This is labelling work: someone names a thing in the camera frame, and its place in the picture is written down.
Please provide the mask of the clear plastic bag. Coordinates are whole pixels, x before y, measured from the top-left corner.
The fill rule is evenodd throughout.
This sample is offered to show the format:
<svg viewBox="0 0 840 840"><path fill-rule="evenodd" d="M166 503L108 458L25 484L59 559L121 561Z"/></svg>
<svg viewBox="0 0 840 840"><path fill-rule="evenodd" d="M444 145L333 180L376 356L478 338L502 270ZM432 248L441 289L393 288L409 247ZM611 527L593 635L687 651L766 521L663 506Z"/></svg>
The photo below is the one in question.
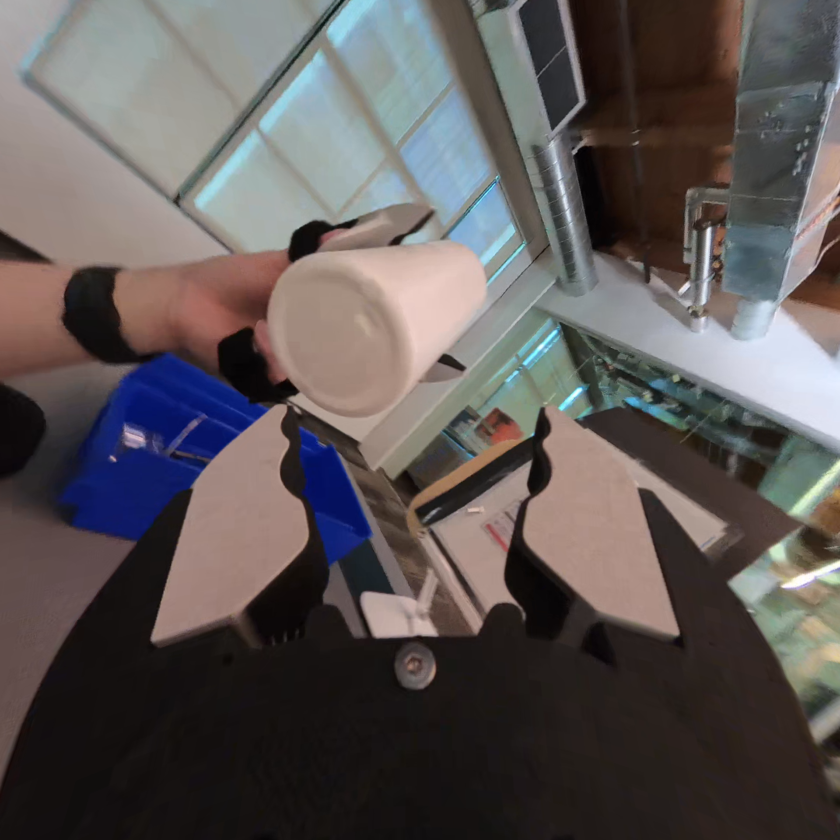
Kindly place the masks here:
<svg viewBox="0 0 840 840"><path fill-rule="evenodd" d="M123 423L108 461L115 463L124 455L135 451L157 457L169 455L168 447L160 434L142 426Z"/></svg>

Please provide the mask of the rectangular metal duct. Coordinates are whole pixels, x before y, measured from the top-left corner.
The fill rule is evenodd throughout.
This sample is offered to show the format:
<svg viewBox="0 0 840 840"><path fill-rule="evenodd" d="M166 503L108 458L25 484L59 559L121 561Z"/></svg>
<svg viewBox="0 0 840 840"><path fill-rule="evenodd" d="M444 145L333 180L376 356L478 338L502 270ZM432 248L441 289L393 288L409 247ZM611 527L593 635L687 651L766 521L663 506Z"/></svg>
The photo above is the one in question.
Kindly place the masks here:
<svg viewBox="0 0 840 840"><path fill-rule="evenodd" d="M839 2L745 2L722 289L766 335L817 267L839 179Z"/></svg>

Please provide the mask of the person's left forearm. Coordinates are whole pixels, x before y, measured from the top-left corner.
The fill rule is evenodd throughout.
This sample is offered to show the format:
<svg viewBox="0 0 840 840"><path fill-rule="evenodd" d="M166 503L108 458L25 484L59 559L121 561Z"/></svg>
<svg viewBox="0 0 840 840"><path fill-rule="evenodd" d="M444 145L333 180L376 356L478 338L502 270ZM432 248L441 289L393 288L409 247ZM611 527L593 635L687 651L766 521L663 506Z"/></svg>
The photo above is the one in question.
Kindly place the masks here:
<svg viewBox="0 0 840 840"><path fill-rule="evenodd" d="M62 317L72 269L1 262L1 379L52 371L88 357Z"/></svg>

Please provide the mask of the vertical metal pipe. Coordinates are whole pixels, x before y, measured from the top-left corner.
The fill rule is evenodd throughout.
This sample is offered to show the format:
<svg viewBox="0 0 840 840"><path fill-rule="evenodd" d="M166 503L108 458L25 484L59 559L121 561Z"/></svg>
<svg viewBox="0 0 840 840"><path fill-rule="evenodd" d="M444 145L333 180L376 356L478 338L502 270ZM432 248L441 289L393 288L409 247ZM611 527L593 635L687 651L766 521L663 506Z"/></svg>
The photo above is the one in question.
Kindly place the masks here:
<svg viewBox="0 0 840 840"><path fill-rule="evenodd" d="M708 323L708 303L716 277L715 247L718 229L726 218L705 215L708 207L727 209L729 189L723 185L691 187L686 192L682 255L689 268L688 279L679 287L678 297L686 304L689 328L703 333Z"/></svg>

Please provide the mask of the round spiral metal duct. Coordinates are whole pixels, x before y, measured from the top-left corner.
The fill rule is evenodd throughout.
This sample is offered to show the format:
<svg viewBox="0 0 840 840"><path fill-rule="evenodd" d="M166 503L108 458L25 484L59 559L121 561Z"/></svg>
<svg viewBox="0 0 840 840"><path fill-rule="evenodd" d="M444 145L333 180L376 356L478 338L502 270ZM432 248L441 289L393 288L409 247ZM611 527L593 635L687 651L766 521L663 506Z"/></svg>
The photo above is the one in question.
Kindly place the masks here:
<svg viewBox="0 0 840 840"><path fill-rule="evenodd" d="M557 284L579 298L598 283L581 185L569 135L560 131L532 146L532 184L558 267Z"/></svg>

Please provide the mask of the black board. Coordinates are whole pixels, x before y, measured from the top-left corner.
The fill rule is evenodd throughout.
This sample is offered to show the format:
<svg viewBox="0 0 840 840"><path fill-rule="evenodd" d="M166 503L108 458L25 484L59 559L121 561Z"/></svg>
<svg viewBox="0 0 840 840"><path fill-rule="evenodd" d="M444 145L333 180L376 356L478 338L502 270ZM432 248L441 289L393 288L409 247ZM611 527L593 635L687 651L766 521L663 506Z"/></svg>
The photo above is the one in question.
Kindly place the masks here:
<svg viewBox="0 0 840 840"><path fill-rule="evenodd" d="M727 580L802 530L801 522L677 442L676 431L657 420L613 408L577 422L729 525L731 536L724 547L710 552L717 572Z"/></svg>

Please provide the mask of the dark ceiling panel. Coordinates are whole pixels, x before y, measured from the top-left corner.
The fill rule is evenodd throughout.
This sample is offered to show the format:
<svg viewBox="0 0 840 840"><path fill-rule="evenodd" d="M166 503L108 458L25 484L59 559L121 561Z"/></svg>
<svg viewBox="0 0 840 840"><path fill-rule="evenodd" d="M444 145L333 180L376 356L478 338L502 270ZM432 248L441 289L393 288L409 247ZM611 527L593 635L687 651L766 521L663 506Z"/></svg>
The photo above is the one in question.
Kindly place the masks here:
<svg viewBox="0 0 840 840"><path fill-rule="evenodd" d="M539 98L545 133L566 130L586 104L580 51L567 1L517 1L508 17Z"/></svg>

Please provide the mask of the white bottle with black cap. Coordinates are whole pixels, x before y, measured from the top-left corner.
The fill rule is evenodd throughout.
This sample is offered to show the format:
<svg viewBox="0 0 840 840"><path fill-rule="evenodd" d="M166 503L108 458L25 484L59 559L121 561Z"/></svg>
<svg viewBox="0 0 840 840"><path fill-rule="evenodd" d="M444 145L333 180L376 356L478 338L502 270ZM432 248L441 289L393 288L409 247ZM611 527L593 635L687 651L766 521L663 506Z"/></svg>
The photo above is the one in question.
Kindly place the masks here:
<svg viewBox="0 0 840 840"><path fill-rule="evenodd" d="M269 345L311 403L370 417L399 403L486 302L480 259L452 241L319 251L278 279Z"/></svg>

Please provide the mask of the person's black clothing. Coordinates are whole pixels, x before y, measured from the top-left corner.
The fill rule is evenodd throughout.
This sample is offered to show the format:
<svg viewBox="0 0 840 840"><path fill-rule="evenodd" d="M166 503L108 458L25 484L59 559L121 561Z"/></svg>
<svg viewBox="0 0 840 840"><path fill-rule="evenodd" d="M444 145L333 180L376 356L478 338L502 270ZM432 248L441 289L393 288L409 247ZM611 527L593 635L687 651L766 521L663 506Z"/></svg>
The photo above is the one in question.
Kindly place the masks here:
<svg viewBox="0 0 840 840"><path fill-rule="evenodd" d="M32 459L47 429L46 415L28 395L1 384L1 479Z"/></svg>

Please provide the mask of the black wristband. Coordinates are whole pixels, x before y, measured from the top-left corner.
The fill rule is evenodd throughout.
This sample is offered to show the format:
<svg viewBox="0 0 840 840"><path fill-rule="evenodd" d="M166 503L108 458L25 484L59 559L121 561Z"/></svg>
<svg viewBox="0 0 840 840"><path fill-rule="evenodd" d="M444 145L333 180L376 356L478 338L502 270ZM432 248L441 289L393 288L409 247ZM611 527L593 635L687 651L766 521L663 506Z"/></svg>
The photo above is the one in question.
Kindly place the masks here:
<svg viewBox="0 0 840 840"><path fill-rule="evenodd" d="M122 334L122 321L114 304L118 266L76 269L64 290L61 322L69 335L93 359L105 364L144 364L160 353L136 353Z"/></svg>

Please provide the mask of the white stand base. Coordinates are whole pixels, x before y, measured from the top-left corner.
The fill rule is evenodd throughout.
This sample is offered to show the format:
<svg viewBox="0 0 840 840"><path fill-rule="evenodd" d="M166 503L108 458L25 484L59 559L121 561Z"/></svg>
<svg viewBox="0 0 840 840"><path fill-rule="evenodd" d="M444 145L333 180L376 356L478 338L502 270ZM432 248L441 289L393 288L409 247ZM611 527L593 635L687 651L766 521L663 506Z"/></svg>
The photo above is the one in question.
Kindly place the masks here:
<svg viewBox="0 0 840 840"><path fill-rule="evenodd" d="M370 635L375 638L437 637L438 630L431 619L437 588L438 577L429 569L416 598L363 592L360 609Z"/></svg>

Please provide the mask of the blue plastic bin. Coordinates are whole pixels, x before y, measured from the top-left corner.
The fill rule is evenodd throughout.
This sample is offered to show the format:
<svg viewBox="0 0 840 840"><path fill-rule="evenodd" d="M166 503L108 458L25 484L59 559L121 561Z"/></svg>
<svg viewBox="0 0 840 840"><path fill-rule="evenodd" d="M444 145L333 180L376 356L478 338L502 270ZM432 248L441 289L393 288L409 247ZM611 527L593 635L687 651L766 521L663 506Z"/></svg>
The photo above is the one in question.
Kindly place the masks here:
<svg viewBox="0 0 840 840"><path fill-rule="evenodd" d="M56 503L78 529L136 541L173 496L268 410L192 364L165 354L127 374L80 445ZM160 434L167 457L130 452L109 462L122 424ZM372 535L335 447L300 427L305 495L330 564Z"/></svg>

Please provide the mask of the person's left hand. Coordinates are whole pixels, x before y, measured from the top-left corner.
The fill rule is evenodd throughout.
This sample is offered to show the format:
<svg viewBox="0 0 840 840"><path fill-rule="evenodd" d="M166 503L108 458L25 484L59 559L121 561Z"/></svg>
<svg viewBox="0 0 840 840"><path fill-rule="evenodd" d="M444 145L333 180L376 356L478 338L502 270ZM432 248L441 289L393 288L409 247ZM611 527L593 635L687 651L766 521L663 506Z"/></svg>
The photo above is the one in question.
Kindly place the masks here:
<svg viewBox="0 0 840 840"><path fill-rule="evenodd" d="M266 312L280 275L291 265L286 250L218 256L192 264L123 269L112 300L122 338L136 354L180 354L220 371L217 346L252 329L272 384L287 375L268 339Z"/></svg>

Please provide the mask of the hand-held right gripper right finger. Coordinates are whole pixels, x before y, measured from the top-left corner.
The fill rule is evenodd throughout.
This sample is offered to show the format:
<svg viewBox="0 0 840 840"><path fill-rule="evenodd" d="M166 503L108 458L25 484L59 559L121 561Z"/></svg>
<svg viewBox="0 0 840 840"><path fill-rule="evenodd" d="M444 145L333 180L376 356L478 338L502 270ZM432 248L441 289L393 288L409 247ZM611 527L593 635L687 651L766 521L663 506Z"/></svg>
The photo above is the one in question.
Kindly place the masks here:
<svg viewBox="0 0 840 840"><path fill-rule="evenodd" d="M608 444L552 406L532 437L505 584L540 640L577 646L597 625L679 636L636 481Z"/></svg>

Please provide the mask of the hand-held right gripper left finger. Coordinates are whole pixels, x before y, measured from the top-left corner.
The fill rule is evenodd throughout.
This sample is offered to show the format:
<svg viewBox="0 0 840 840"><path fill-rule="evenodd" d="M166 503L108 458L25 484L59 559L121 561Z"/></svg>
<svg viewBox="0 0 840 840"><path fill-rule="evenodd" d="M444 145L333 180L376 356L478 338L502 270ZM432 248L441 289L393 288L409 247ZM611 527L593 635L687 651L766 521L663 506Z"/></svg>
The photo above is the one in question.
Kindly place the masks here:
<svg viewBox="0 0 840 840"><path fill-rule="evenodd" d="M253 648L304 637L329 582L305 489L298 415L273 407L195 480L153 646L223 629Z"/></svg>

